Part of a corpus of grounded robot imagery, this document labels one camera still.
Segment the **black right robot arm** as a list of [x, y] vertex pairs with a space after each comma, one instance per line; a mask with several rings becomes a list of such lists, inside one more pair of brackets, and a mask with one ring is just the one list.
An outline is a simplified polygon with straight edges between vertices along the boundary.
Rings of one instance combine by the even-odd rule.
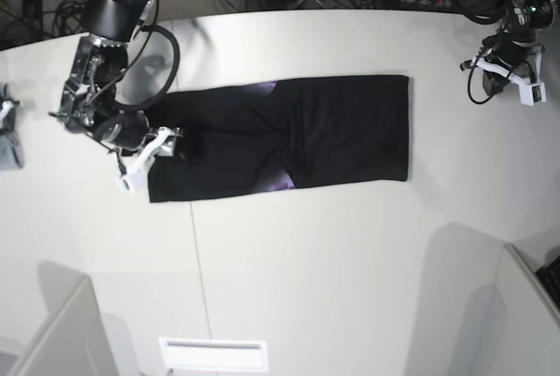
[[[131, 173], [123, 162], [127, 155], [136, 156], [138, 168], [154, 157], [187, 156], [186, 132], [180, 127], [155, 127], [146, 114], [167, 95], [180, 62], [175, 36], [147, 21], [157, 13], [158, 0], [86, 0], [80, 16], [86, 34], [79, 40], [59, 109], [51, 114], [67, 131], [82, 134], [115, 154], [122, 176]], [[128, 46], [141, 32], [169, 41], [171, 72], [155, 95], [125, 104], [117, 100], [117, 84], [138, 62], [130, 58]]]

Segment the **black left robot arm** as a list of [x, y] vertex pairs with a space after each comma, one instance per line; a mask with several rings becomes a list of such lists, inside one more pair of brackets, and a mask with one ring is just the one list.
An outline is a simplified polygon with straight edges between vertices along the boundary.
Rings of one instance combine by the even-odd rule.
[[542, 79], [544, 45], [537, 33], [551, 27], [559, 16], [558, 0], [447, 0], [471, 22], [497, 26], [481, 41], [476, 55], [463, 61], [468, 72], [469, 100], [484, 105], [512, 84], [521, 104], [534, 106], [546, 101]]

